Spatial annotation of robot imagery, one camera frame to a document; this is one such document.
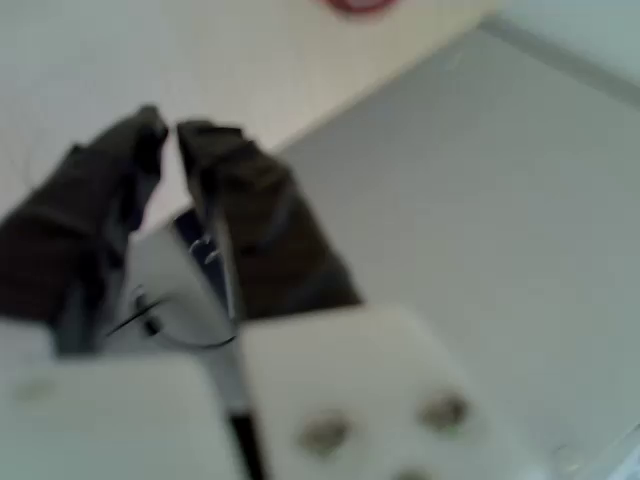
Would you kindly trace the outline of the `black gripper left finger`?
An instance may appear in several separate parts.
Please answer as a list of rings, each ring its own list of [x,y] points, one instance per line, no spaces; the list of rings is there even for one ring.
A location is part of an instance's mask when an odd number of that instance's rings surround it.
[[[144,105],[57,168],[1,221],[1,316],[51,334],[56,353],[96,350],[116,312],[129,239],[161,179],[168,127]]]

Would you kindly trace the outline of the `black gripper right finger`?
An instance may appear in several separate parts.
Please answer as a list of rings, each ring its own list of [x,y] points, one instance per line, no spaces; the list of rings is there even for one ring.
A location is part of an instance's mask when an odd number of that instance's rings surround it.
[[[239,128],[187,120],[176,133],[195,210],[219,240],[241,319],[360,304],[286,163]]]

